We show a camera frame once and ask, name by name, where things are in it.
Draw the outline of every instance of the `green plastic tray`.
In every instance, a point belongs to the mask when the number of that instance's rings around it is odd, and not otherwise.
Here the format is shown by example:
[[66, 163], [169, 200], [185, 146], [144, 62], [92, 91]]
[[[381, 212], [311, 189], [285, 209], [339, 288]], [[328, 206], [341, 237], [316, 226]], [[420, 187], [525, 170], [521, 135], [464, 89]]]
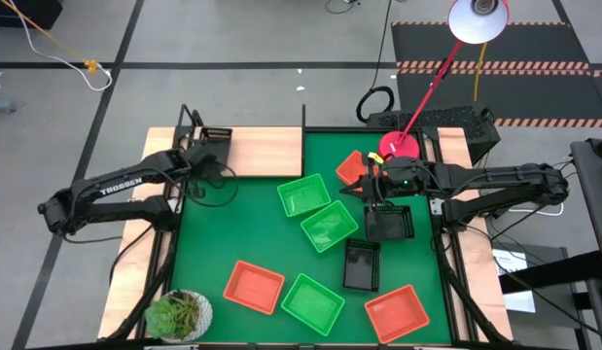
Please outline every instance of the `green plastic tray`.
[[346, 303], [343, 297], [301, 273], [281, 307], [323, 336], [329, 335]]
[[340, 200], [320, 210], [301, 223], [318, 253], [333, 247], [359, 228]]
[[322, 176], [313, 174], [277, 187], [285, 215], [294, 217], [331, 203]]

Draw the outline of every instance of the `white pot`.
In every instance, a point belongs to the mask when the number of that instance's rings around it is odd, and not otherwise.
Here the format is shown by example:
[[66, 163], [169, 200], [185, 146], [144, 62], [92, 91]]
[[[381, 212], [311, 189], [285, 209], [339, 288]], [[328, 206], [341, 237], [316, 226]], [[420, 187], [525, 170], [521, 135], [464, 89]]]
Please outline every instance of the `white pot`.
[[[165, 294], [164, 296], [167, 297], [171, 293], [176, 292], [176, 291], [177, 290], [171, 291], [171, 292]], [[204, 296], [202, 296], [201, 294], [199, 294], [197, 292], [183, 290], [183, 289], [181, 289], [179, 291], [182, 292], [183, 294], [188, 295], [189, 297], [195, 299], [196, 303], [199, 306], [199, 311], [198, 311], [198, 316], [196, 318], [194, 331], [190, 332], [183, 339], [169, 338], [169, 337], [162, 338], [162, 340], [164, 342], [171, 343], [171, 344], [194, 341], [198, 337], [202, 336], [207, 331], [207, 329], [210, 328], [210, 324], [212, 324], [213, 312], [212, 312], [212, 304], [210, 304], [210, 301], [208, 301], [207, 298], [205, 298]]]

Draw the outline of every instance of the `orange striped tape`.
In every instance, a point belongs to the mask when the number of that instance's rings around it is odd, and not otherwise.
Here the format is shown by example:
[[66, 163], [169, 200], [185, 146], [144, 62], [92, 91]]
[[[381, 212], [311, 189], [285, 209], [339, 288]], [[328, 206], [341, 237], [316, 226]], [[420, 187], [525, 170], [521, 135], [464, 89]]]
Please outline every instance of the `orange striped tape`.
[[594, 71], [594, 73], [592, 74], [593, 77], [602, 77], [602, 71]]
[[[393, 21], [391, 26], [396, 25], [446, 25], [446, 21]], [[526, 21], [526, 22], [511, 22], [508, 25], [566, 25], [561, 21]]]
[[[435, 74], [437, 69], [434, 68], [402, 68], [398, 71], [398, 74]], [[476, 69], [460, 69], [452, 68], [449, 71], [450, 74], [476, 74]], [[586, 70], [525, 70], [525, 69], [481, 69], [480, 74], [482, 75], [526, 75], [526, 76], [590, 76], [592, 73]]]
[[602, 119], [554, 119], [554, 118], [498, 118], [496, 126], [530, 126], [530, 127], [602, 127]]
[[[439, 60], [410, 60], [397, 62], [400, 68], [432, 68], [439, 69], [442, 61]], [[454, 61], [452, 68], [475, 69], [477, 61]], [[586, 62], [573, 61], [484, 61], [482, 69], [525, 69], [525, 70], [572, 70], [588, 69]]]

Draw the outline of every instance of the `concrete floor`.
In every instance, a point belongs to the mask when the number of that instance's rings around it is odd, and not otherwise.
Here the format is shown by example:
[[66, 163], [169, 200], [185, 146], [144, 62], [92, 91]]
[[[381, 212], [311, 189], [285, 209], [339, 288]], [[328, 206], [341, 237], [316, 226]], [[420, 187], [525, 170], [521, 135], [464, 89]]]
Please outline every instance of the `concrete floor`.
[[[334, 0], [334, 6], [341, 5]], [[392, 20], [445, 20], [449, 1], [393, 2]], [[602, 0], [565, 0], [584, 50], [602, 62]], [[53, 34], [101, 61], [113, 61], [134, 0], [66, 0]], [[128, 62], [260, 62], [376, 60], [387, 1], [368, 1], [346, 15], [310, 0], [146, 0], [130, 43]], [[558, 20], [551, 0], [511, 1], [512, 20]], [[393, 61], [388, 30], [384, 61]], [[38, 49], [61, 54], [35, 34]], [[20, 30], [0, 28], [0, 62], [44, 61]], [[99, 103], [70, 70], [0, 70], [0, 97], [16, 113], [0, 113], [0, 349], [11, 348], [51, 235], [36, 205], [67, 186]], [[389, 69], [378, 85], [395, 87]], [[176, 123], [181, 103], [207, 123], [294, 125], [307, 105], [311, 125], [356, 125], [354, 109], [372, 82], [369, 69], [123, 70], [87, 170], [87, 176], [137, 162], [150, 126]], [[103, 79], [94, 81], [98, 86]], [[384, 106], [372, 100], [368, 111]], [[562, 161], [569, 143], [602, 137], [602, 129], [500, 128], [502, 143], [489, 164]], [[523, 243], [565, 246], [570, 254], [596, 248], [576, 177], [560, 218], [535, 216], [511, 231]], [[122, 200], [122, 193], [113, 199]], [[497, 227], [519, 217], [503, 217]], [[79, 239], [121, 234], [123, 224], [96, 225]], [[106, 300], [107, 276], [119, 243], [63, 245], [28, 346], [95, 340]], [[532, 345], [565, 346], [571, 330], [520, 329]], [[550, 342], [551, 332], [563, 342]]]

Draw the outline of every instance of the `yellow cable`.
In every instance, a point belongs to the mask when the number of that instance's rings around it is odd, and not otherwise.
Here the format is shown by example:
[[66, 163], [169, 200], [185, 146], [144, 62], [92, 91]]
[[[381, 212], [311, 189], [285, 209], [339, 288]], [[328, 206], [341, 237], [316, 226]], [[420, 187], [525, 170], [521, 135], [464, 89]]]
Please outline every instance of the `yellow cable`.
[[479, 82], [479, 73], [482, 68], [482, 60], [484, 59], [484, 53], [486, 52], [486, 45], [488, 42], [482, 45], [482, 50], [479, 52], [478, 65], [476, 66], [476, 82], [474, 83], [474, 101], [478, 101], [478, 82]]
[[28, 18], [25, 14], [23, 14], [20, 10], [16, 9], [15, 7], [13, 7], [9, 1], [7, 0], [0, 0], [3, 4], [5, 4], [6, 6], [8, 6], [11, 10], [13, 10], [14, 12], [16, 12], [18, 15], [20, 15], [22, 18], [24, 18], [25, 21], [28, 22], [28, 24], [34, 26], [35, 28], [37, 28], [37, 30], [39, 30], [40, 32], [44, 33], [48, 38], [50, 38], [50, 40], [54, 41], [55, 44], [57, 44], [59, 47], [61, 47], [63, 50], [67, 51], [68, 53], [71, 53], [72, 55], [81, 58], [83, 61], [85, 61], [85, 54], [82, 52], [78, 52], [76, 50], [73, 50], [71, 48], [69, 48], [68, 46], [64, 45], [63, 43], [60, 42], [60, 40], [56, 39], [52, 34], [50, 34], [48, 31], [44, 30], [43, 28], [41, 28], [39, 25], [37, 25], [37, 23], [35, 23], [34, 21], [32, 21], [30, 18]]

